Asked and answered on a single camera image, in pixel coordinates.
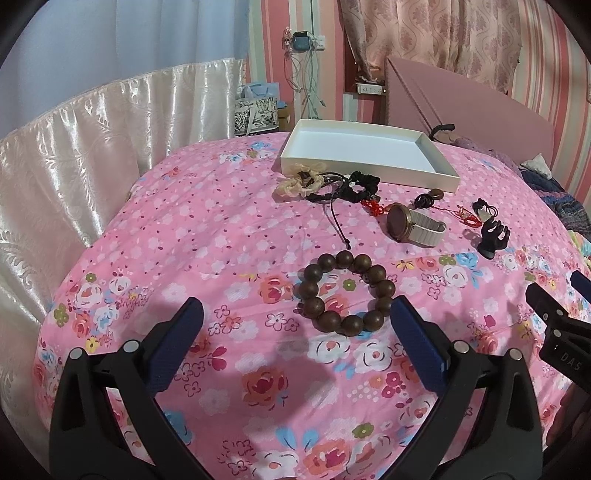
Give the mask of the black hair claw clip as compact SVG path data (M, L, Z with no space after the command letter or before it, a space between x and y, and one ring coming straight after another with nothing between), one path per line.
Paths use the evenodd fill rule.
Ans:
M492 260L497 251L505 250L510 239L510 229L496 218L489 218L482 226L481 241L478 252L486 259Z

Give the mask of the red cord gold charm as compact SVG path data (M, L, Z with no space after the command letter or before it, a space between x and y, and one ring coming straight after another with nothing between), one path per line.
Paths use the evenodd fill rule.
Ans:
M458 219L462 224L470 228L480 228L483 225L481 219L468 209L458 206L455 210L443 208L443 211L449 213Z

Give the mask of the brown teardrop stone pendant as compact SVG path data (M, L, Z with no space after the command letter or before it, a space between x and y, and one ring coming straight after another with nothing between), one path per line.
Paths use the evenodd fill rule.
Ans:
M418 195L414 200L415 209L429 209L432 208L435 203L444 198L444 192L441 189L431 189L426 193Z

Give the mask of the orange gourd red cord pendant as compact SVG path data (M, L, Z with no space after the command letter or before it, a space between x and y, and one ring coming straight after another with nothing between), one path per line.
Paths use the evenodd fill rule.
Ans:
M380 203L380 199L376 196L368 199L363 199L361 201L361 205L368 211L370 216L373 217L380 217L382 215L387 214L390 211L390 206L383 206Z

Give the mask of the white shallow cardboard tray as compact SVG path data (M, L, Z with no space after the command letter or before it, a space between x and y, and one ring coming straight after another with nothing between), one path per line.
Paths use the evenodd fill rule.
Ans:
M454 193L460 176L419 131L369 123L301 119L280 153L280 171L298 166L342 175L359 171L384 183Z

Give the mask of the black velvet scrunchie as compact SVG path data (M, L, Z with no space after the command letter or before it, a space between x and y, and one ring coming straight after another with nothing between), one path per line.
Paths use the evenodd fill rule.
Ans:
M342 184L342 199L351 203L362 201L379 201L378 195L381 179L379 177L355 171Z

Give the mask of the cream fabric flower scrunchie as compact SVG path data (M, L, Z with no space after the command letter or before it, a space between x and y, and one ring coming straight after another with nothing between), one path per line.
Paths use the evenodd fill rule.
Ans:
M323 162L290 164L283 171L284 179L277 184L274 193L283 199L294 199L318 192L324 186L322 174L325 169L327 167Z

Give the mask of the pink floral bedspread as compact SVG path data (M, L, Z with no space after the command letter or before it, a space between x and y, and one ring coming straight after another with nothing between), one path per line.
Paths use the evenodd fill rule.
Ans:
M113 351L195 297L204 327L158 401L214 477L382 474L436 398L390 327L348 338L297 313L301 269L349 245L384 266L397 292L450 338L488 354L520 349L549 427L569 382L539 358L544 326L526 288L539 283L580 320L590 305L570 284L586 260L541 198L499 160L443 146L461 180L433 212L446 235L433 249L400 244L359 205L274 199L285 139L195 144L135 183L41 327L33 363L41 420L50 420L70 350ZM484 258L483 225L443 211L458 206L506 225L507 248Z

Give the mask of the pink padded headboard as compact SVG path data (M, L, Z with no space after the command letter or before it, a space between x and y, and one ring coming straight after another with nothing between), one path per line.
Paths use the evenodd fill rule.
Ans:
M509 96L462 75L390 57L387 123L422 131L453 124L454 133L521 163L554 156L554 126Z

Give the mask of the pink patterned curtain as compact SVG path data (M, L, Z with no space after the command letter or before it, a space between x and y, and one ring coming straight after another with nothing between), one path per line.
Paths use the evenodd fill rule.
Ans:
M516 1L341 1L356 78L381 83L394 56L460 74L506 93L522 48Z

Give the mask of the cream satin curtain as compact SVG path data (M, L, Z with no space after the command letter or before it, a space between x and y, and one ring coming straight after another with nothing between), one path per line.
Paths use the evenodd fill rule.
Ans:
M143 173L173 150L233 133L245 62L226 58L115 80L1 141L1 408L48 457L32 364L53 296Z

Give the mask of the black white floral tote bag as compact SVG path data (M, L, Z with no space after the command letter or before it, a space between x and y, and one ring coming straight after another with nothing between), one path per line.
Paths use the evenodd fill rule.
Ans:
M273 96L235 102L235 136L249 136L279 128L277 100Z

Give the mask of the light blue paper bag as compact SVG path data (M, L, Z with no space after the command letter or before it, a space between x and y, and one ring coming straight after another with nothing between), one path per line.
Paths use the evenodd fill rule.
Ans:
M239 91L238 97L240 99L259 99L273 97L276 100L280 99L280 83L279 82L252 82L242 85L242 90Z

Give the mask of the white wall power strip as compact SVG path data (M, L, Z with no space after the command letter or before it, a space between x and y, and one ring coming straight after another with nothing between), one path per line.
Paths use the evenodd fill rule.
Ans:
M381 96L386 93L386 89L381 84L374 83L356 83L356 93L359 95L377 95Z

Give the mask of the blue device on wall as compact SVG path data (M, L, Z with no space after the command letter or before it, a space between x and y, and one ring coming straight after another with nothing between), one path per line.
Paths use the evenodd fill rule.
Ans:
M291 36L291 48L294 52L303 53L311 49L311 36L307 31L297 31Z

